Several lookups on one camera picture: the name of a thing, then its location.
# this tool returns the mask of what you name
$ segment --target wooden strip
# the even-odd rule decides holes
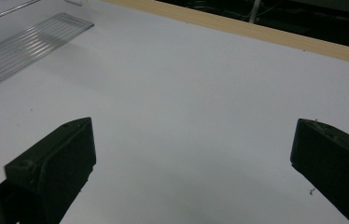
[[[193,23],[219,31],[243,35],[259,40],[302,49],[349,62],[349,47],[313,39],[302,35],[237,21],[201,11],[178,7],[154,0],[105,0],[117,5],[132,7],[171,19]]]

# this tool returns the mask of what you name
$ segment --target black floor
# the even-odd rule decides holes
[[[254,0],[160,0],[248,21]],[[263,0],[256,24],[349,46],[349,13],[286,0]]]

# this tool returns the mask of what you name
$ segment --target light wood trim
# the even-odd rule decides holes
[[[117,5],[140,9],[153,14],[189,22],[219,31],[243,35],[259,40],[302,49],[349,62],[349,47],[313,39],[302,35],[274,30],[268,27],[216,16],[201,11],[178,7],[154,0],[105,0]]]

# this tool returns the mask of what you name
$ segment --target white table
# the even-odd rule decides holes
[[[3,166],[92,117],[97,165],[62,223],[347,219],[290,165],[297,119],[349,133],[349,63],[91,1],[95,27],[0,84]]]

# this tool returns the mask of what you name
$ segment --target white tabletop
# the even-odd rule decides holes
[[[0,84],[3,166],[92,117],[64,223],[341,224],[289,160],[299,118],[349,133],[349,63],[91,1],[95,27]]]

